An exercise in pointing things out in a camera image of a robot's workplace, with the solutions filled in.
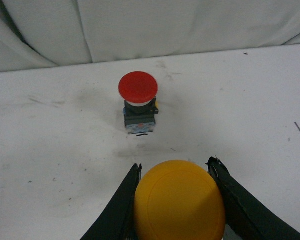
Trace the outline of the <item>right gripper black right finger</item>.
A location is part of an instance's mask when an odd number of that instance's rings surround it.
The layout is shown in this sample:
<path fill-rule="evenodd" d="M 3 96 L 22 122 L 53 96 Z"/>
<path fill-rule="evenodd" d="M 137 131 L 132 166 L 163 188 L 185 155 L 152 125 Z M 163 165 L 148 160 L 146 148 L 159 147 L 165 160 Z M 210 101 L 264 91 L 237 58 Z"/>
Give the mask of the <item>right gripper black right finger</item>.
<path fill-rule="evenodd" d="M 238 183 L 216 157 L 206 163 L 225 207 L 224 240 L 300 240 L 288 225 Z"/>

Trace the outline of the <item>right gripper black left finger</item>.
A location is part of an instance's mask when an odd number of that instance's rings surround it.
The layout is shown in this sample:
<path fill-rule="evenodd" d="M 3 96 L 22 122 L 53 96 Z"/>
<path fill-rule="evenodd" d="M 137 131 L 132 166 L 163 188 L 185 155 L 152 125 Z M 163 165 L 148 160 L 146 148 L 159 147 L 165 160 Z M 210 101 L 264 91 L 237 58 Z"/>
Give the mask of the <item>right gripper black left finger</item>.
<path fill-rule="evenodd" d="M 137 240 L 134 224 L 135 193 L 140 183 L 142 165 L 134 164 L 119 188 L 83 240 Z"/>

